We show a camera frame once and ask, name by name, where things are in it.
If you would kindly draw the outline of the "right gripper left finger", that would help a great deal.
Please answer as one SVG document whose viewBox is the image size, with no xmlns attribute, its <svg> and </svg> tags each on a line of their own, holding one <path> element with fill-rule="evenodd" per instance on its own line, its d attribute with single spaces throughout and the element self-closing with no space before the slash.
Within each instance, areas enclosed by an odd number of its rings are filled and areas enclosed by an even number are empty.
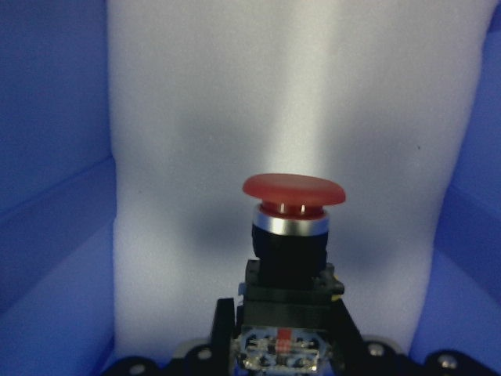
<svg viewBox="0 0 501 376">
<path fill-rule="evenodd" d="M 233 373 L 235 360 L 232 355 L 232 341 L 235 324 L 234 299 L 220 298 L 216 304 L 210 336 L 212 367 L 216 375 Z"/>
</svg>

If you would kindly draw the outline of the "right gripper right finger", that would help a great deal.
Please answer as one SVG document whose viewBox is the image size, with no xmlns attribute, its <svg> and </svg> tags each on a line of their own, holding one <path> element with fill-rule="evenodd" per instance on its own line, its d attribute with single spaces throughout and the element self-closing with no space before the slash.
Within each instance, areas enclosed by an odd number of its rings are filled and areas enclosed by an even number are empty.
<svg viewBox="0 0 501 376">
<path fill-rule="evenodd" d="M 330 345 L 329 364 L 335 375 L 365 375 L 366 347 L 340 295 L 324 306 L 321 328 Z"/>
</svg>

